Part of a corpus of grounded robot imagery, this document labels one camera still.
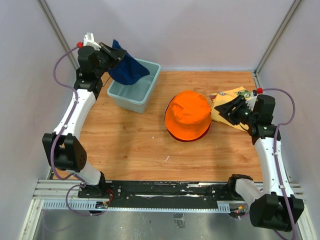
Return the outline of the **blue bucket hat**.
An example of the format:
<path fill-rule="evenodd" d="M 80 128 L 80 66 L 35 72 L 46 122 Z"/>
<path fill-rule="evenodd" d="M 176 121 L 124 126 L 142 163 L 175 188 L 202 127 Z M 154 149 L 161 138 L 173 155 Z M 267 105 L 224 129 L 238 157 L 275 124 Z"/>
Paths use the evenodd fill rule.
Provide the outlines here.
<path fill-rule="evenodd" d="M 150 74 L 150 71 L 128 52 L 116 68 L 108 69 L 106 72 L 114 81 L 122 85 L 133 85 L 141 78 Z"/>

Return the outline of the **orange bucket hat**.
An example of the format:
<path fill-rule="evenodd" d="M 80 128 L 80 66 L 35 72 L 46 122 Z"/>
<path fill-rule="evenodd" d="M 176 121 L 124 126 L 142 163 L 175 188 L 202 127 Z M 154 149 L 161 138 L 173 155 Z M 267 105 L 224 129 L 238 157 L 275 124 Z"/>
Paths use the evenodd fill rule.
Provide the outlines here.
<path fill-rule="evenodd" d="M 211 122 L 211 107 L 207 99 L 191 90 L 173 97 L 164 114 L 167 131 L 182 140 L 198 138 L 210 129 Z"/>

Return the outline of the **dark maroon bucket hat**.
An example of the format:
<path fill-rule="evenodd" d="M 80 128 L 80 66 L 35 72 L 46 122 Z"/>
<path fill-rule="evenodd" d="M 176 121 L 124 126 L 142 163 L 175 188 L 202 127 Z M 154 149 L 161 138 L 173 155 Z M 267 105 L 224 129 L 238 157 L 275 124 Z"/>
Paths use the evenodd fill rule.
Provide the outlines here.
<path fill-rule="evenodd" d="M 199 136 L 198 138 L 195 138 L 195 139 L 191 139 L 191 140 L 180 139 L 180 138 L 174 136 L 173 134 L 171 134 L 170 132 L 169 132 L 169 134 L 173 139 L 175 139 L 179 142 L 188 143 L 188 142 L 195 142 L 195 141 L 202 139 L 205 135 L 207 135 L 208 132 L 209 132 L 209 128 L 201 136 Z"/>

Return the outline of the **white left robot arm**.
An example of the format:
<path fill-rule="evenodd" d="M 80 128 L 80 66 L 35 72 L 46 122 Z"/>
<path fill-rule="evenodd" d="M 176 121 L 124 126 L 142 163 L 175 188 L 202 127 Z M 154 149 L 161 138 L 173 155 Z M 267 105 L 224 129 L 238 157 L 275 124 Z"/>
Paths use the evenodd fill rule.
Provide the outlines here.
<path fill-rule="evenodd" d="M 54 175 L 63 180 L 58 171 L 76 177 L 96 198 L 107 193 L 103 174 L 87 161 L 87 152 L 79 141 L 83 124 L 95 104 L 103 86 L 102 76 L 114 70 L 126 56 L 126 50 L 109 47 L 104 43 L 91 46 L 79 42 L 75 47 L 79 68 L 73 86 L 59 82 L 72 90 L 72 99 L 61 121 L 52 133 L 42 137 L 48 163 Z"/>

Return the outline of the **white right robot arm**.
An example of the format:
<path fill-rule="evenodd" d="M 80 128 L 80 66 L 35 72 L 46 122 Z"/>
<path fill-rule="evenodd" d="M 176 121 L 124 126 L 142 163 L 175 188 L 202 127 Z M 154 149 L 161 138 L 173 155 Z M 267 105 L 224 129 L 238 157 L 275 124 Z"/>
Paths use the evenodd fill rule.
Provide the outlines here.
<path fill-rule="evenodd" d="M 291 232 L 305 207 L 294 196 L 284 168 L 279 128 L 272 123 L 275 98 L 259 94 L 250 99 L 239 95 L 215 110 L 232 125 L 248 126 L 248 134 L 258 154 L 263 187 L 259 189 L 247 175 L 232 174 L 226 184 L 227 196 L 243 198 L 254 227 Z"/>

